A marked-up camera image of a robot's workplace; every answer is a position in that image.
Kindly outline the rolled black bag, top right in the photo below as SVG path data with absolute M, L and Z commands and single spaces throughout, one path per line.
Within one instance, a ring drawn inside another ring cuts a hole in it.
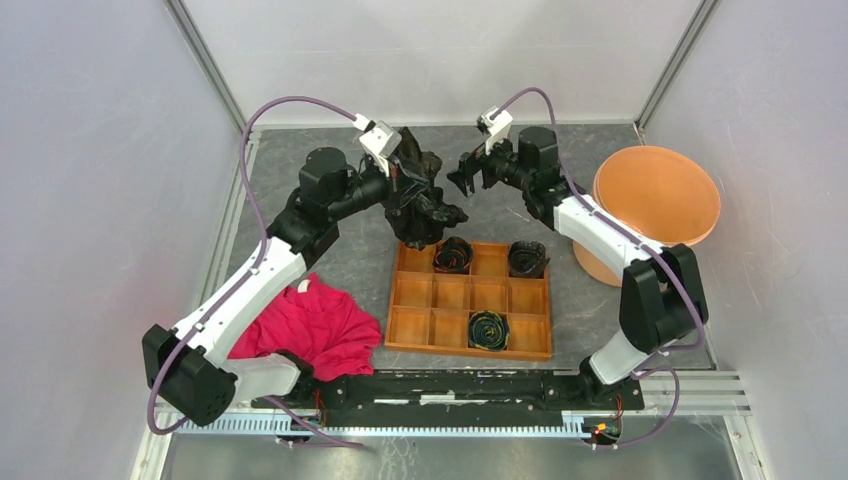
M 507 255 L 510 277 L 539 279 L 544 276 L 550 258 L 546 246 L 538 241 L 517 241 Z

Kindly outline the red cloth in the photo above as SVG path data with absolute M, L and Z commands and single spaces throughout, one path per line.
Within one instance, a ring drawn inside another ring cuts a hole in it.
M 378 321 L 349 293 L 315 273 L 307 286 L 283 289 L 239 337 L 228 357 L 247 359 L 285 351 L 313 368 L 320 381 L 374 373 L 372 354 L 382 341 Z

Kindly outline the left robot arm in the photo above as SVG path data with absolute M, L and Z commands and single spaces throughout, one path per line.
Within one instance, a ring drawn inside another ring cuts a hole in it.
M 306 405 L 314 381 L 290 356 L 233 359 L 231 350 L 268 304 L 338 239 L 339 220 L 373 205 L 392 213 L 431 184 L 425 155 L 412 147 L 397 147 L 385 157 L 366 154 L 359 167 L 349 165 L 338 149 L 312 151 L 298 187 L 248 260 L 175 326 L 155 324 L 144 334 L 149 427 L 165 431 L 155 420 L 159 399 L 198 426 L 212 423 L 234 403 L 267 396 L 290 407 Z

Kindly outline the black trash bag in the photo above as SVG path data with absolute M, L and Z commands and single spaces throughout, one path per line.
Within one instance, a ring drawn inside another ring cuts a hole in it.
M 401 127 L 398 133 L 400 143 L 393 152 L 398 186 L 384 203 L 385 218 L 406 247 L 423 250 L 441 241 L 446 229 L 469 217 L 459 206 L 446 203 L 444 190 L 435 184 L 442 159 L 422 150 L 408 127 Z

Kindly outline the rolled black bag, top middle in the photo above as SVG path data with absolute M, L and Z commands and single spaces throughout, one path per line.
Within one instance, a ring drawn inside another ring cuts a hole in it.
M 436 273 L 470 273 L 473 248 L 461 237 L 452 236 L 437 246 L 432 266 Z

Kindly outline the orange trash bin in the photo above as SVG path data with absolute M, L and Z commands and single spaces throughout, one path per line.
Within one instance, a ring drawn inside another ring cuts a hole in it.
M 630 228 L 668 246 L 694 246 L 715 228 L 721 199 L 693 160 L 658 146 L 624 148 L 597 170 L 596 203 Z

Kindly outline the orange wooden divider tray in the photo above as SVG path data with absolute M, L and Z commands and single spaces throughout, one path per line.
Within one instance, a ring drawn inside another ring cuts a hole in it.
M 549 275 L 520 278 L 509 273 L 508 243 L 473 242 L 469 271 L 443 273 L 433 267 L 436 247 L 398 244 L 384 345 L 393 351 L 545 362 L 551 359 Z M 474 346 L 471 317 L 493 311 L 508 326 L 503 349 Z

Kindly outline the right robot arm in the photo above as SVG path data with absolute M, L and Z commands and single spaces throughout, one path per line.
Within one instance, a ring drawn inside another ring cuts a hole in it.
M 696 256 L 684 244 L 666 246 L 637 233 L 600 207 L 564 171 L 556 133 L 527 127 L 518 141 L 490 136 L 463 154 L 448 179 L 464 195 L 498 183 L 519 190 L 528 213 L 549 229 L 584 247 L 621 283 L 619 329 L 580 365 L 577 392 L 591 408 L 602 408 L 627 378 L 646 374 L 658 356 L 704 343 L 708 319 Z

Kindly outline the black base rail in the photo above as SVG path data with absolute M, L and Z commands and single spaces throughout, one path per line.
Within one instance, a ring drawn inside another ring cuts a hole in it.
M 576 371 L 377 370 L 328 382 L 301 381 L 291 410 L 317 413 L 326 427 L 548 427 L 564 412 L 639 411 L 631 379 L 597 386 Z

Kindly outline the rolled black bag, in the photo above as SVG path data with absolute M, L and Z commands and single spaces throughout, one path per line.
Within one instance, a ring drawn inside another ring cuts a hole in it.
M 481 310 L 472 312 L 467 328 L 468 346 L 485 351 L 503 351 L 508 346 L 510 327 L 504 314 Z
M 510 277 L 539 279 L 544 276 L 550 258 L 546 246 L 538 241 L 517 241 L 507 255 Z
M 461 237 L 452 236 L 437 246 L 432 266 L 436 273 L 470 273 L 473 248 Z

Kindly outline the rolled black bag, bottom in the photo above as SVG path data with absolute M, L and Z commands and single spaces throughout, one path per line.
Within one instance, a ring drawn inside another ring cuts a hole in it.
M 504 314 L 481 310 L 472 312 L 467 328 L 468 346 L 485 351 L 503 351 L 508 346 L 510 327 Z

